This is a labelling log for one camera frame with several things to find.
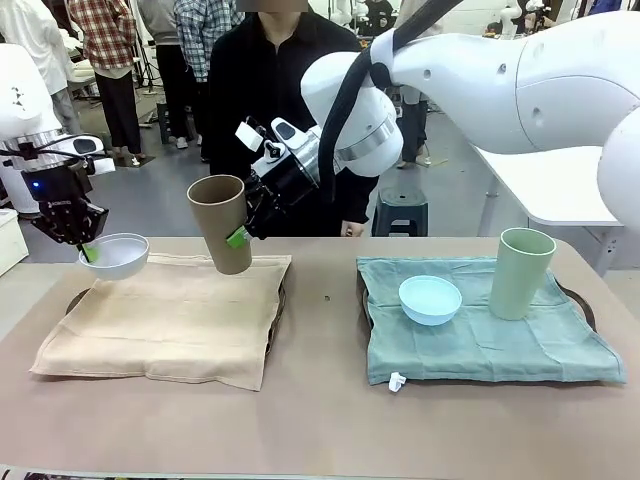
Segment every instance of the cup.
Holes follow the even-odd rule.
[[[242,180],[231,175],[206,177],[189,187],[187,197],[216,269],[235,275],[249,268],[249,242],[239,248],[227,244],[227,238],[247,221]]]
[[[549,235],[529,228],[510,228],[500,235],[489,309],[497,317],[518,320],[529,311],[556,251]]]

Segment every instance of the brown tabletop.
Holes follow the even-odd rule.
[[[569,246],[553,269],[592,305],[629,384],[534,386],[366,377],[355,257],[492,255],[495,239],[271,239],[292,254],[287,305],[259,393],[145,378],[37,380],[40,343],[88,287],[78,269],[0,344],[0,463],[32,470],[464,479],[640,478],[640,325]],[[154,252],[205,254],[201,239]]]

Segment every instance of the red plaid shirt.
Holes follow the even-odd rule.
[[[69,0],[71,18],[84,32],[84,56],[109,70],[133,65],[136,21],[125,0]]]

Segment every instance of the light green tumbler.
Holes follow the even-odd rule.
[[[510,228],[502,232],[489,299],[491,312],[505,320],[524,317],[555,251],[553,238],[537,230]]]

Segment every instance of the white box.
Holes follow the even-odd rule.
[[[15,210],[0,209],[0,275],[29,255]]]

